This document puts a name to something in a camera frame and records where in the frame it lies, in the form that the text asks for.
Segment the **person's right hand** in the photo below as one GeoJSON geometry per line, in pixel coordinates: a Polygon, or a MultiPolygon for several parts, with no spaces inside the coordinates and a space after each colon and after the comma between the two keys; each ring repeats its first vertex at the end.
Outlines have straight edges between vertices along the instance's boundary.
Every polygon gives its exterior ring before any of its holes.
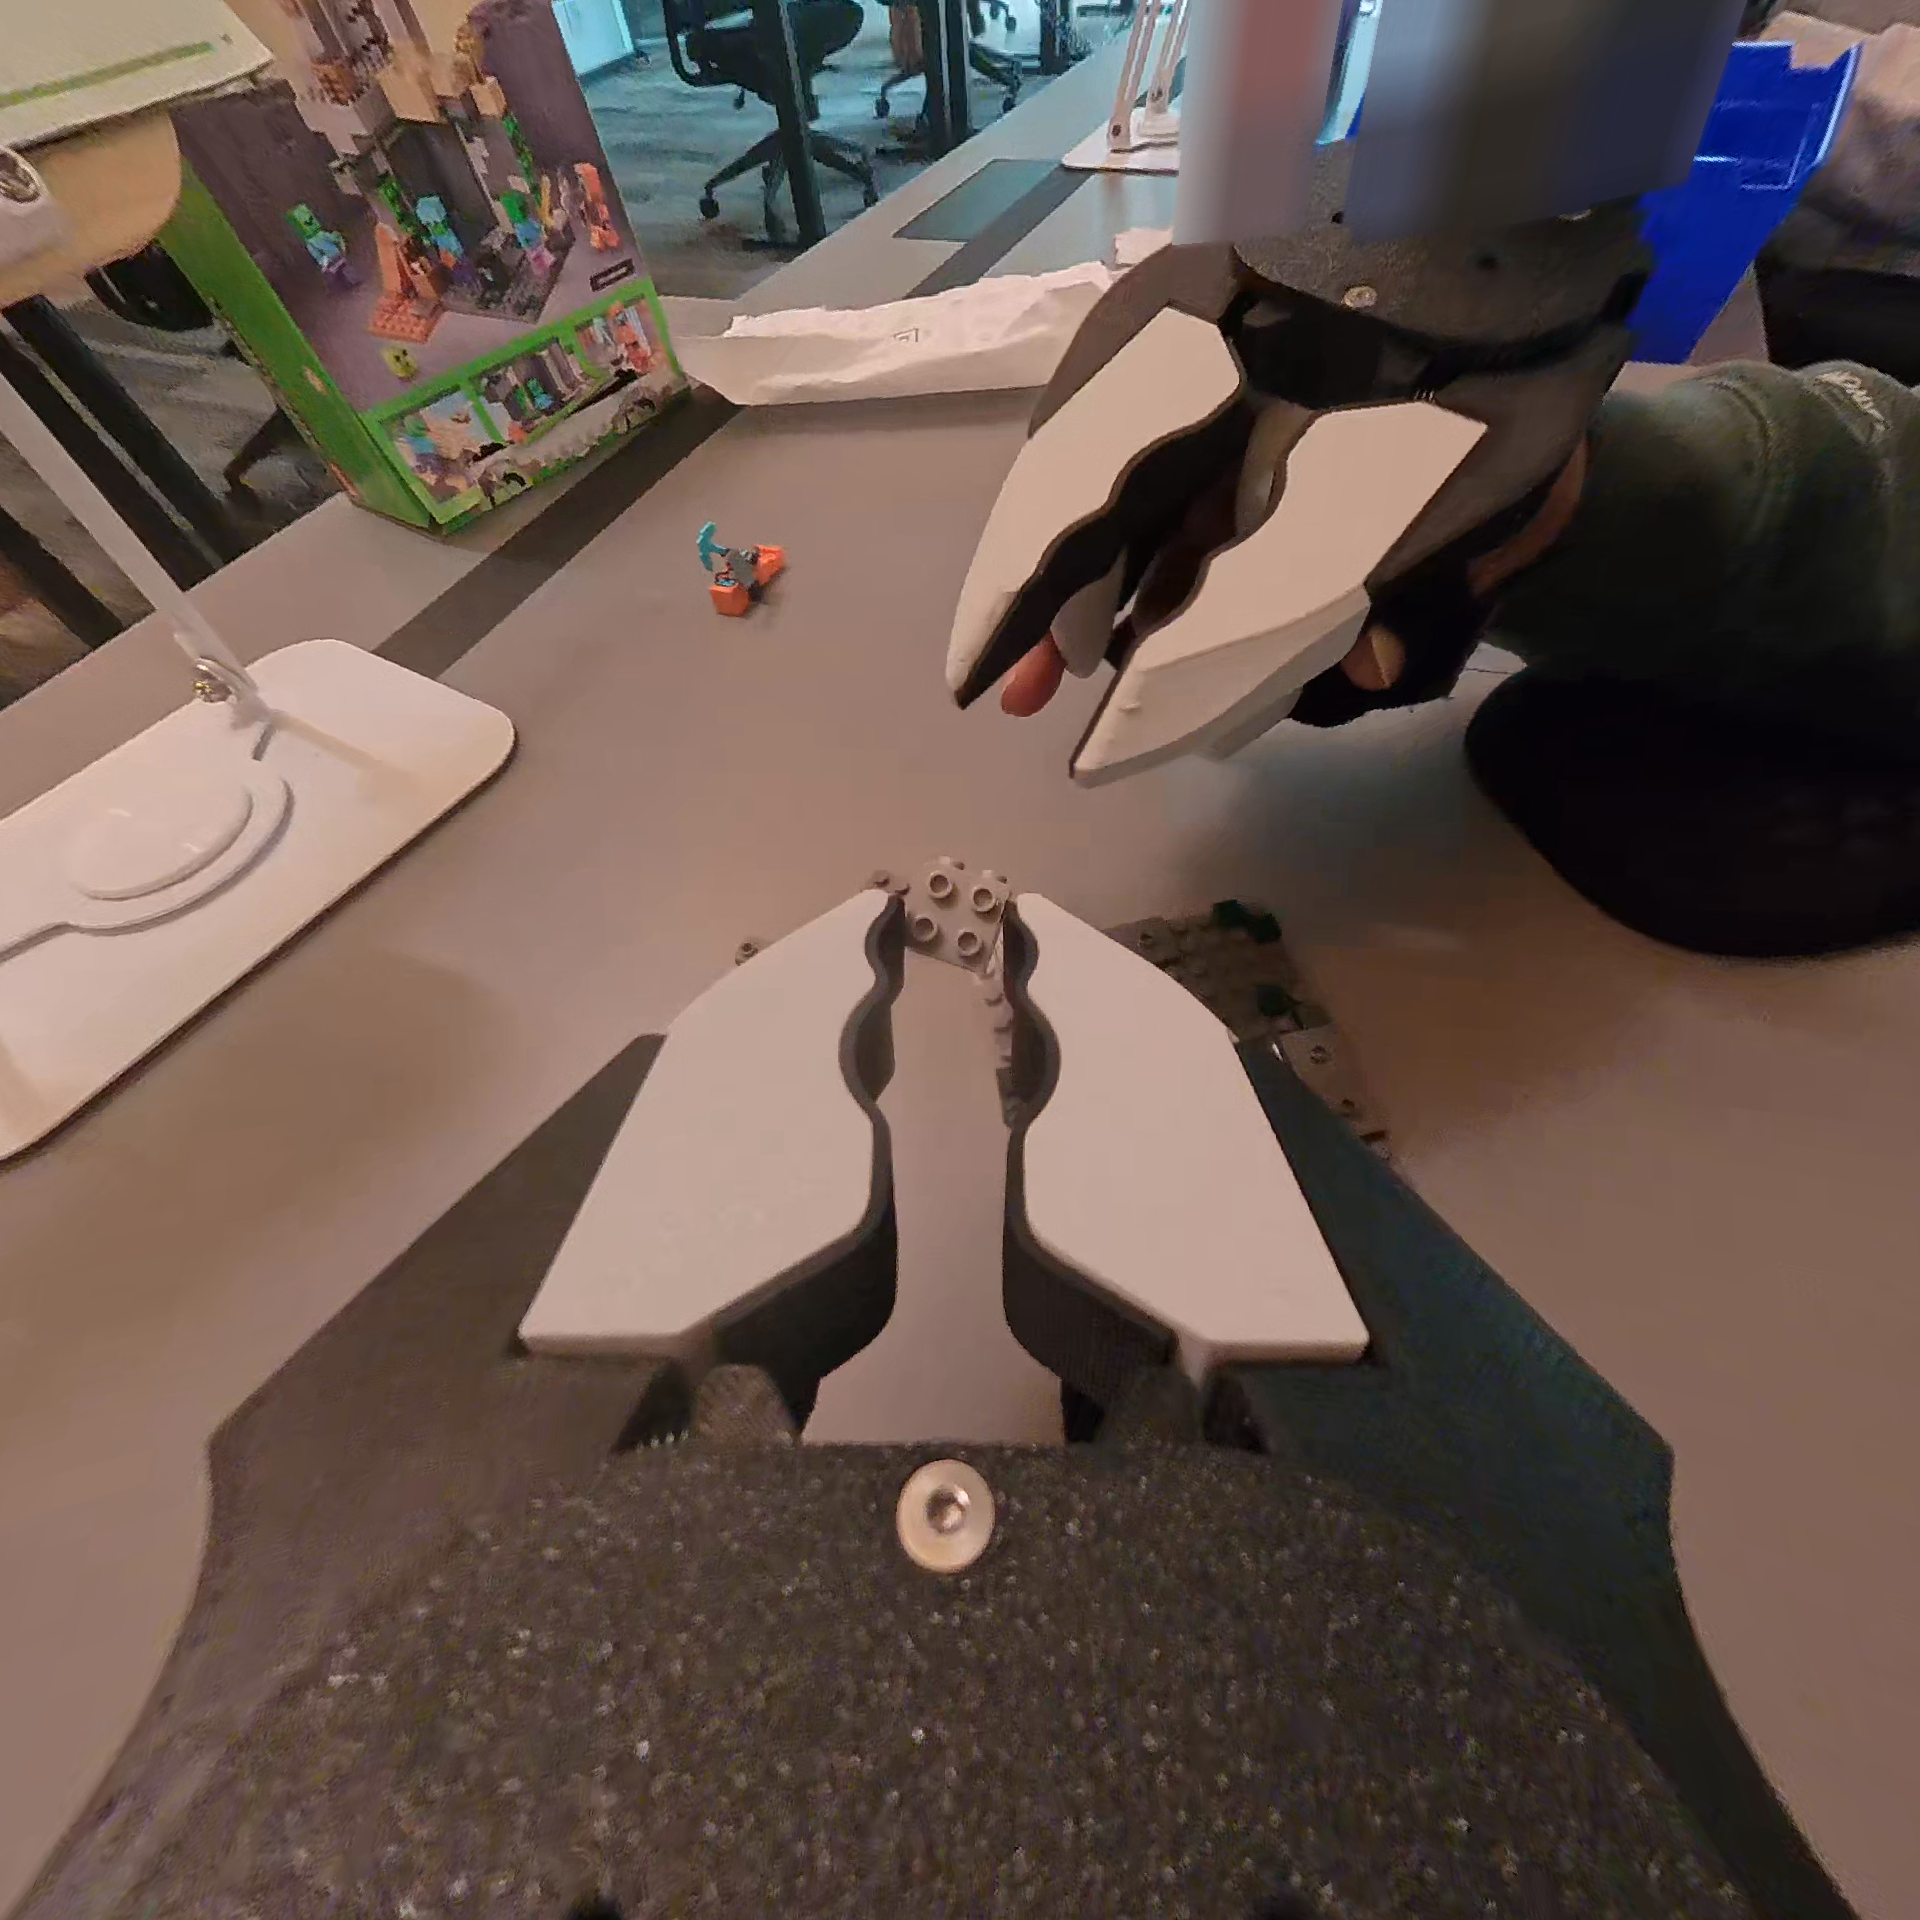
{"type": "MultiPolygon", "coordinates": [[[[1452,611],[1465,617],[1461,627],[1477,640],[1491,625],[1504,587],[1533,570],[1569,529],[1588,476],[1592,439],[1583,434],[1569,451],[1568,463],[1550,488],[1535,488],[1526,503],[1532,515],[1504,518],[1505,540],[1495,545],[1486,532],[1467,543],[1467,558],[1455,571],[1441,570],[1437,582],[1406,583],[1384,596],[1368,615],[1336,672],[1352,687],[1352,698],[1309,696],[1308,706],[1316,727],[1331,727],[1360,713],[1377,712],[1398,703],[1406,678],[1414,678],[1435,690],[1432,672],[1440,666],[1435,651],[1440,631],[1452,611]]],[[[1137,643],[1141,630],[1164,620],[1192,587],[1200,568],[1225,545],[1232,531],[1235,486],[1219,476],[1196,495],[1182,524],[1166,532],[1144,562],[1126,562],[1121,582],[1136,594],[1131,607],[1115,615],[1107,654],[1121,660],[1137,643]]]]}

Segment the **white paper bag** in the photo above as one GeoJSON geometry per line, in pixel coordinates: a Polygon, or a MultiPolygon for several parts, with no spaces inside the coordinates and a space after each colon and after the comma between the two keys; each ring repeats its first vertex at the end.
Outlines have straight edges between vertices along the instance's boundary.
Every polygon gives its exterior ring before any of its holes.
{"type": "Polygon", "coordinates": [[[1051,379],[1115,272],[1078,263],[867,308],[785,308],[678,336],[678,366],[743,410],[1031,393],[1051,379]]]}

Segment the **orange toy brick figure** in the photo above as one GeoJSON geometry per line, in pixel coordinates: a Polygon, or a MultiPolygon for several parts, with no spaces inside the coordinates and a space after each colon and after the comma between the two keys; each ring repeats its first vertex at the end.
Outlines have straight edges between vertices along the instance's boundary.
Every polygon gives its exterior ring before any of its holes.
{"type": "Polygon", "coordinates": [[[712,611],[723,617],[747,615],[785,564],[779,545],[729,545],[711,520],[700,529],[697,552],[712,611]]]}

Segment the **colourful toy brick set box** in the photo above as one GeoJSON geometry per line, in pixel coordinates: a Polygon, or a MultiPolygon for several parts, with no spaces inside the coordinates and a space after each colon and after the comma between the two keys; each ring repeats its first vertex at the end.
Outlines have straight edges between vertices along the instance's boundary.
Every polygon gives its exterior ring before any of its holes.
{"type": "Polygon", "coordinates": [[[460,531],[685,392],[555,10],[238,3],[159,244],[360,508],[460,531]]]}

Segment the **white stand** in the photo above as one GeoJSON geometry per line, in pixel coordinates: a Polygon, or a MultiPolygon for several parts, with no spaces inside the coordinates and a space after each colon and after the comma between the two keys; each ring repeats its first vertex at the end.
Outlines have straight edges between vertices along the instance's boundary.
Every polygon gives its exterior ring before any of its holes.
{"type": "Polygon", "coordinates": [[[1141,3],[1126,35],[1110,111],[1063,159],[1075,174],[1180,172],[1188,3],[1141,3]]]}
{"type": "Polygon", "coordinates": [[[243,666],[9,383],[1,396],[9,442],[195,670],[183,706],[5,819],[11,1162],[463,806],[516,734],[340,640],[243,666]]]}

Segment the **grey desk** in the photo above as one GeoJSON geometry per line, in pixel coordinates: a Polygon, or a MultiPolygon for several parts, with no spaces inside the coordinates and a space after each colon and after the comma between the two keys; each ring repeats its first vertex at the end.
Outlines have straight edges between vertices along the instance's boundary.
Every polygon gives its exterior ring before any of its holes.
{"type": "Polygon", "coordinates": [[[1483,806],[1452,704],[1078,792],[1089,684],[945,700],[1025,398],[645,439],[439,545],[340,500],[199,591],[243,657],[374,647],[516,727],[468,807],[5,1166],[5,1907],[199,1575],[206,1443],[747,939],[913,858],[1110,926],[1277,912],[1396,1169],[1676,1451],[1686,1604],[1836,1882],[1915,1915],[1915,950],[1697,959],[1483,806]],[[779,545],[718,615],[697,535],[779,545]]]}

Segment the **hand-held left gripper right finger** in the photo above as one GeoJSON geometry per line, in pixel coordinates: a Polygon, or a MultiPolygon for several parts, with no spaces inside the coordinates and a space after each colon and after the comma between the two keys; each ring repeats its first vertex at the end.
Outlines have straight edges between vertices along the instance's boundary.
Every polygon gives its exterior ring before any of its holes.
{"type": "Polygon", "coordinates": [[[1004,1306],[1056,1374],[1351,1364],[1368,1336],[1232,1031],[1039,895],[1004,932],[1021,1113],[1004,1306]]]}

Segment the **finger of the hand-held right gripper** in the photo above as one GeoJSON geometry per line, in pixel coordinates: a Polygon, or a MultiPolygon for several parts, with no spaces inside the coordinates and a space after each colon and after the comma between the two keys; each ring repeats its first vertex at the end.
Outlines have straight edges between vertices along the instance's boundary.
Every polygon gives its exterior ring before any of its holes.
{"type": "Polygon", "coordinates": [[[1191,492],[1241,443],[1241,362],[1223,320],[1229,244],[1164,248],[1075,332],[1005,474],[951,615],[945,687],[971,706],[1043,643],[1094,672],[1119,609],[1191,492]]]}
{"type": "Polygon", "coordinates": [[[1263,407],[1239,474],[1239,538],[1136,643],[1071,755],[1071,780],[1223,761],[1273,729],[1351,650],[1368,579],[1483,434],[1486,423],[1431,400],[1263,407]]]}

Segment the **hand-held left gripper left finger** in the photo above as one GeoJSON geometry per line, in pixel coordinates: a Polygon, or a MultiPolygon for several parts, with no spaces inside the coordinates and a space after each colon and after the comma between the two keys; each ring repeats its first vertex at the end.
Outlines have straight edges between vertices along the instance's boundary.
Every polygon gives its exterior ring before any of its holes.
{"type": "Polygon", "coordinates": [[[667,1026],[519,1321],[539,1356],[843,1364],[895,1298],[904,912],[871,887],[667,1026]]]}

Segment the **white sheet with green stripe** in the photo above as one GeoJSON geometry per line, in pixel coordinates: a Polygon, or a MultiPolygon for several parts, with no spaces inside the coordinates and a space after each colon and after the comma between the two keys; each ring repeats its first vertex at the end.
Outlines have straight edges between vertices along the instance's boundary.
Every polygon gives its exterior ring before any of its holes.
{"type": "Polygon", "coordinates": [[[223,3],[5,3],[1,144],[24,152],[166,111],[270,63],[223,3]]]}

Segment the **blue plastic bin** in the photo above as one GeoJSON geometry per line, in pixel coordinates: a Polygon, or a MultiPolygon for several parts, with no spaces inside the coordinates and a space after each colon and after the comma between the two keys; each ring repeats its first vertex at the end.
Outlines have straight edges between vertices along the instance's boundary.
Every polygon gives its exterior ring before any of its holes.
{"type": "Polygon", "coordinates": [[[1734,43],[1686,178],[1643,199],[1652,272],[1629,359],[1683,366],[1828,162],[1863,46],[1799,64],[1783,39],[1734,43]]]}

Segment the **black mesh pad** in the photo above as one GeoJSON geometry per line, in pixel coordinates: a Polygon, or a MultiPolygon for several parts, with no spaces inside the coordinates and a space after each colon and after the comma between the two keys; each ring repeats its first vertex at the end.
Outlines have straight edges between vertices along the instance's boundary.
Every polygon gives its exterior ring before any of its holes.
{"type": "Polygon", "coordinates": [[[1478,706],[1483,799],[1607,920],[1790,960],[1917,930],[1915,753],[1529,668],[1478,706]]]}

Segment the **grey toy brick model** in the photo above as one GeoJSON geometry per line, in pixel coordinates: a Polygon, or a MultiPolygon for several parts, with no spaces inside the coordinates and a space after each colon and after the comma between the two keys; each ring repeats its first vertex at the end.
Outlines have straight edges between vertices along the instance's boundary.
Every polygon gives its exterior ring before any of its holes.
{"type": "Polygon", "coordinates": [[[1271,1050],[1331,1113],[1389,1162],[1383,1112],[1305,970],[1261,903],[1215,902],[1182,916],[1113,923],[1108,937],[1201,1001],[1246,1047],[1271,1050]]]}

